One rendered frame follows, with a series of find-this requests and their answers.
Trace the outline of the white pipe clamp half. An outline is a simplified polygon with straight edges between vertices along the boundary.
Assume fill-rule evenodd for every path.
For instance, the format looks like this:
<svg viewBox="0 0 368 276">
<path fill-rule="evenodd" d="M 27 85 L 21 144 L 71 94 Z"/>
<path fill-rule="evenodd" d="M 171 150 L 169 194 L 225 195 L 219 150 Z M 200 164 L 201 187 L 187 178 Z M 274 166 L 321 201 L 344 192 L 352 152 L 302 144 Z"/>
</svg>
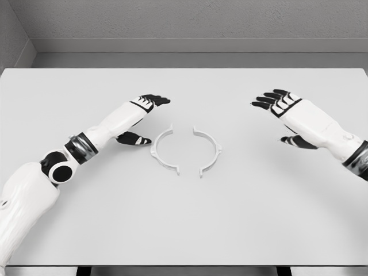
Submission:
<svg viewBox="0 0 368 276">
<path fill-rule="evenodd" d="M 198 169 L 199 177 L 202 179 L 204 174 L 208 172 L 219 159 L 220 154 L 223 151 L 220 143 L 208 132 L 199 130 L 196 126 L 193 126 L 193 135 L 204 138 L 212 147 L 211 155 L 204 165 L 201 165 Z"/>
<path fill-rule="evenodd" d="M 165 169 L 174 171 L 177 176 L 180 176 L 181 171 L 177 164 L 174 164 L 172 162 L 168 162 L 166 158 L 162 155 L 162 142 L 167 137 L 174 133 L 173 124 L 170 124 L 170 126 L 160 132 L 157 137 L 155 138 L 154 142 L 151 145 L 150 148 L 150 154 L 151 156 Z"/>
</svg>

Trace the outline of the white table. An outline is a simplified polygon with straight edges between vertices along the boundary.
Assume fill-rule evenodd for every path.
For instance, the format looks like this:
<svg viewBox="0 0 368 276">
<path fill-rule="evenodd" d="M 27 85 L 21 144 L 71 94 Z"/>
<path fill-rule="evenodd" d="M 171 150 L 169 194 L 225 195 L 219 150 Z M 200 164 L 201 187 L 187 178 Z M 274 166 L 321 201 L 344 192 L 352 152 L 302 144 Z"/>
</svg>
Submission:
<svg viewBox="0 0 368 276">
<path fill-rule="evenodd" d="M 36 69 L 0 76 L 2 182 L 62 147 L 124 102 L 170 99 L 132 130 L 173 124 L 162 167 L 149 147 L 111 140 L 60 186 L 11 265 L 368 265 L 368 182 L 326 149 L 281 142 L 283 123 L 251 102 L 273 89 L 310 100 L 368 139 L 361 68 Z M 222 146 L 201 179 L 211 145 Z"/>
</svg>

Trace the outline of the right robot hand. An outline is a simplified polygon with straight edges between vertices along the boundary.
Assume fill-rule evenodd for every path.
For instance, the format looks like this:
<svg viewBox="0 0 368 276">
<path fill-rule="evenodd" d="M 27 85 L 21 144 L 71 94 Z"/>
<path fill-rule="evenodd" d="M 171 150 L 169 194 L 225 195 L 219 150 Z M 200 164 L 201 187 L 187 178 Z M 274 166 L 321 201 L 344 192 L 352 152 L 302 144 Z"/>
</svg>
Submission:
<svg viewBox="0 0 368 276">
<path fill-rule="evenodd" d="M 298 148 L 316 150 L 327 141 L 323 130 L 332 119 L 308 100 L 281 89 L 266 92 L 251 105 L 272 113 L 295 135 L 284 136 L 281 142 Z"/>
</svg>

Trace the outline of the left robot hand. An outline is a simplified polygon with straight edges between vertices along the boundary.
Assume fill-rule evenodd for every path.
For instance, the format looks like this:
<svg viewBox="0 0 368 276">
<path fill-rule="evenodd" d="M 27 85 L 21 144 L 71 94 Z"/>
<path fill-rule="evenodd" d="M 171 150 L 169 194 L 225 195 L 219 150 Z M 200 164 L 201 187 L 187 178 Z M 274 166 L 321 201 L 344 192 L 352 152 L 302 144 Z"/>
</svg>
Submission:
<svg viewBox="0 0 368 276">
<path fill-rule="evenodd" d="M 123 103 L 118 109 L 108 115 L 100 126 L 108 131 L 110 138 L 115 138 L 120 144 L 146 145 L 152 140 L 142 137 L 129 129 L 138 124 L 148 113 L 160 105 L 171 101 L 159 95 L 146 94 Z"/>
</svg>

